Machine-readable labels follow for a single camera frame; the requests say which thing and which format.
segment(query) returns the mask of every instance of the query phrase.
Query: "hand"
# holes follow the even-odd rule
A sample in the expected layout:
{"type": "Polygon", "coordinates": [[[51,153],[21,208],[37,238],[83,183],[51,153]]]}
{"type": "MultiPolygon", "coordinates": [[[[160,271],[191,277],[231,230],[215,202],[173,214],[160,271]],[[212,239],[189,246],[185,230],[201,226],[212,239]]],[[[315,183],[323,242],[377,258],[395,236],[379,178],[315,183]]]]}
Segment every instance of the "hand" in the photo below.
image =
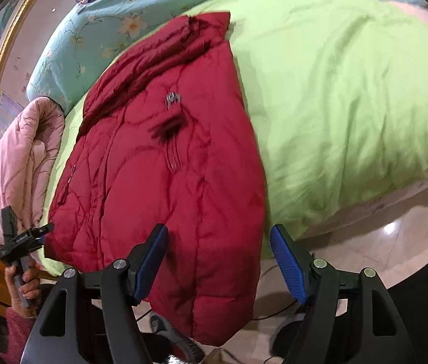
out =
{"type": "MultiPolygon", "coordinates": [[[[22,279],[26,284],[21,286],[20,291],[25,298],[36,299],[38,301],[40,298],[40,281],[38,278],[39,270],[35,267],[35,260],[33,259],[29,261],[29,266],[30,269],[22,275],[22,279]]],[[[16,268],[13,265],[5,268],[5,283],[7,284],[8,292],[10,294],[12,309],[25,319],[34,317],[37,306],[34,305],[27,309],[22,306],[21,299],[18,296],[18,292],[14,284],[15,272],[16,268]]]]}

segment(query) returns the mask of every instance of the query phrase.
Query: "jacket sleeve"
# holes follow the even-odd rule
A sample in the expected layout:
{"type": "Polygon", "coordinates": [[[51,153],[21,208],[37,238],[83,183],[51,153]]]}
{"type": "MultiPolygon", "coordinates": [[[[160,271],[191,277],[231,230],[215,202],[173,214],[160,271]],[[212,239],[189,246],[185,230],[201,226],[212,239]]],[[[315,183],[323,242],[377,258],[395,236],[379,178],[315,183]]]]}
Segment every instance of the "jacket sleeve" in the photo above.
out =
{"type": "Polygon", "coordinates": [[[35,320],[24,319],[12,308],[7,308],[5,318],[8,328],[8,347],[7,352],[1,353],[0,356],[6,364],[19,364],[35,320]]]}

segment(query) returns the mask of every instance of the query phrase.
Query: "metal screw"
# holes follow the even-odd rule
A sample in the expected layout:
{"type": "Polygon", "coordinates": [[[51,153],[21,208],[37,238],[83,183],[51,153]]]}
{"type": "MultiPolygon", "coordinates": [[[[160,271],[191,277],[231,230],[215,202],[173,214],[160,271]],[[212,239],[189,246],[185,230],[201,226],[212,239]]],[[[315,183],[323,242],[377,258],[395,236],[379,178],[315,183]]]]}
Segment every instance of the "metal screw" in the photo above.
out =
{"type": "Polygon", "coordinates": [[[372,268],[365,268],[364,274],[366,277],[373,278],[376,276],[376,272],[372,268]]]}
{"type": "Polygon", "coordinates": [[[122,268],[125,268],[125,266],[126,266],[126,261],[123,259],[116,260],[113,263],[113,267],[115,267],[116,269],[122,269],[122,268]]]}
{"type": "Polygon", "coordinates": [[[315,260],[313,260],[313,264],[317,268],[325,268],[325,267],[327,267],[327,262],[324,259],[315,259],[315,260]]]}
{"type": "Polygon", "coordinates": [[[68,268],[64,271],[64,276],[66,278],[72,278],[76,274],[76,270],[74,268],[68,268]]]}

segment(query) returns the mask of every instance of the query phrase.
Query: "red jacket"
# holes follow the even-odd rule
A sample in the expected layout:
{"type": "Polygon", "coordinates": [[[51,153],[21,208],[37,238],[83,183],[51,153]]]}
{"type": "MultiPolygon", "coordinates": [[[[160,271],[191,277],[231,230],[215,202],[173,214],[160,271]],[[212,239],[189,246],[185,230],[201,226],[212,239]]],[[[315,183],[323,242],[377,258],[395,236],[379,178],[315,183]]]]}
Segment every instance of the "red jacket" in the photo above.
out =
{"type": "Polygon", "coordinates": [[[265,182],[229,43],[229,13],[179,17],[89,92],[49,212],[46,253],[81,271],[170,231],[149,300],[187,336],[221,345],[252,317],[265,182]]]}

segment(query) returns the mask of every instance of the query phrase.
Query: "shoe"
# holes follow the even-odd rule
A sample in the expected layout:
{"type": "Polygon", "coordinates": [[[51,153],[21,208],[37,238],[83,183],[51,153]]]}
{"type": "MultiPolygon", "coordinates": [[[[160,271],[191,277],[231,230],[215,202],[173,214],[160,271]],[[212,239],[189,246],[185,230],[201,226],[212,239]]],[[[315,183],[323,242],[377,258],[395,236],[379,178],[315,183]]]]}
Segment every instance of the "shoe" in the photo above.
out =
{"type": "Polygon", "coordinates": [[[188,362],[198,364],[206,356],[194,341],[183,335],[167,319],[155,312],[152,312],[150,316],[150,328],[152,329],[152,333],[167,338],[173,345],[179,348],[188,362]]]}

